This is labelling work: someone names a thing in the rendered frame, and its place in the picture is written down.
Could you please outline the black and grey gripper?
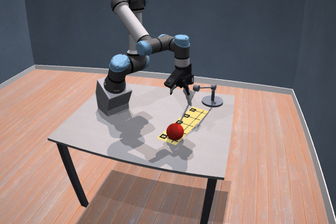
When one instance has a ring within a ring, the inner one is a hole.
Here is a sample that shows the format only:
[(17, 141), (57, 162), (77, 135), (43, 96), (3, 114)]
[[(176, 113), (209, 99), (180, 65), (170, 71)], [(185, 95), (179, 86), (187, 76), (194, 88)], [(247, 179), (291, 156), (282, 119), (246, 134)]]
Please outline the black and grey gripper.
[[(175, 68), (178, 70), (184, 70), (185, 73), (181, 76), (181, 78), (178, 80), (175, 86), (172, 89), (170, 89), (170, 95), (173, 93), (173, 90), (175, 88), (183, 87), (183, 92), (186, 96), (187, 102), (190, 106), (192, 106), (191, 97), (195, 94), (195, 92), (191, 91), (188, 88), (188, 85), (192, 85), (194, 83), (194, 75), (192, 74), (192, 64), (190, 63), (187, 67), (177, 67), (175, 65)], [(193, 81), (191, 82), (192, 78)]]

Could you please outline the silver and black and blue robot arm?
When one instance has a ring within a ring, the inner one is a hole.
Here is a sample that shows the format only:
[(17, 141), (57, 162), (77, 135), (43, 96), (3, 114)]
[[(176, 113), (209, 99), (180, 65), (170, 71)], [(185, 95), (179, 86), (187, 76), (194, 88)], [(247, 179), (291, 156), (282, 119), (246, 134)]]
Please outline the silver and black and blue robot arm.
[[(123, 92), (126, 86), (126, 75), (146, 69), (150, 62), (148, 56), (150, 54), (169, 50), (174, 52), (177, 67), (187, 67), (190, 64), (188, 36), (172, 37), (162, 34), (152, 39), (144, 29), (142, 12), (147, 3), (148, 0), (111, 0), (112, 11), (119, 16), (129, 31), (129, 50), (127, 56), (119, 54), (111, 59), (109, 72), (103, 84), (110, 93)], [(172, 89), (184, 73), (184, 70), (175, 69), (164, 85)]]

